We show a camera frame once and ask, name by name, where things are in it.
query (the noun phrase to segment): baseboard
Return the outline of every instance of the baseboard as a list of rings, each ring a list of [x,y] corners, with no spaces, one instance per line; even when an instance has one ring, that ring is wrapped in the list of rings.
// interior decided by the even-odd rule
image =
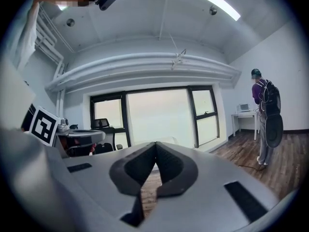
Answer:
[[[241,131],[244,131],[244,132],[252,132],[254,133],[254,130],[252,129],[241,129]],[[309,129],[303,129],[303,130],[284,130],[283,131],[284,134],[309,134]]]

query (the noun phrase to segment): window frame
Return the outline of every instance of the window frame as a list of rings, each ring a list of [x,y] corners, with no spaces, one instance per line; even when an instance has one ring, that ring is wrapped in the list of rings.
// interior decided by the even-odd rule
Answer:
[[[159,87],[159,88],[147,88],[147,89],[138,89],[138,90],[130,90],[130,91],[123,91],[118,93],[111,93],[111,94],[104,94],[104,95],[97,95],[90,97],[90,120],[91,125],[93,124],[93,120],[95,118],[95,103],[97,102],[104,102],[104,101],[111,101],[111,100],[121,100],[121,113],[122,113],[122,122],[123,128],[116,128],[116,133],[126,133],[127,145],[131,147],[131,139],[129,133],[129,126],[128,126],[128,118],[127,118],[127,100],[126,95],[132,93],[144,93],[144,92],[151,92],[151,91],[164,91],[164,90],[175,90],[175,89],[186,89],[189,97],[189,107],[191,110],[191,117],[193,122],[193,133],[194,133],[194,147],[199,148],[201,145],[207,144],[208,142],[199,145],[198,141],[198,129],[197,129],[197,121],[200,119],[208,118],[211,116],[216,116],[217,121],[217,138],[220,137],[220,128],[219,128],[219,118],[218,118],[218,110],[216,99],[214,96],[214,92],[212,86],[181,86],[181,87]],[[200,90],[208,90],[211,94],[211,100],[214,108],[214,112],[209,114],[198,115],[196,114],[193,93],[192,91],[200,91]]]

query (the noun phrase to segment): frosted glass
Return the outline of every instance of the frosted glass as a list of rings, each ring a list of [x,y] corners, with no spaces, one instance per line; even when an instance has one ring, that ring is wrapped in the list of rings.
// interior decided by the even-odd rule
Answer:
[[[106,118],[110,126],[123,128],[121,101],[111,100],[95,103],[95,119]]]
[[[126,133],[116,133],[115,134],[115,146],[122,145],[122,149],[127,148],[127,140],[126,140]]]
[[[133,145],[162,141],[194,147],[186,89],[128,94]]]
[[[208,114],[214,112],[209,90],[192,91],[192,93],[197,116],[203,115],[205,112]]]
[[[217,138],[216,116],[197,120],[198,143],[202,145]]]

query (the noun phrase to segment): white table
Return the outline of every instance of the white table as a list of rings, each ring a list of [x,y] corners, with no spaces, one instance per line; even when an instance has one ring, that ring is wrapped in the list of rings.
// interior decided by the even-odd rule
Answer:
[[[256,140],[256,131],[257,133],[260,133],[260,120],[258,119],[258,112],[256,111],[249,111],[249,112],[241,112],[238,114],[232,114],[232,125],[233,125],[233,136],[235,137],[235,117],[238,118],[238,124],[239,124],[239,131],[241,131],[239,118],[254,118],[254,140]]]

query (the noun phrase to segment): ceiling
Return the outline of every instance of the ceiling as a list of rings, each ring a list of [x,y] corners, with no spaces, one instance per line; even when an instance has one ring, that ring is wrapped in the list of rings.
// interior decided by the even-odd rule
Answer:
[[[92,4],[64,11],[43,5],[75,52],[95,44],[143,37],[177,37],[225,54],[227,63],[283,26],[290,13],[280,0],[225,0],[240,15],[238,21],[218,8],[210,15],[207,0],[117,0],[106,11]],[[66,25],[68,19],[75,25]]]

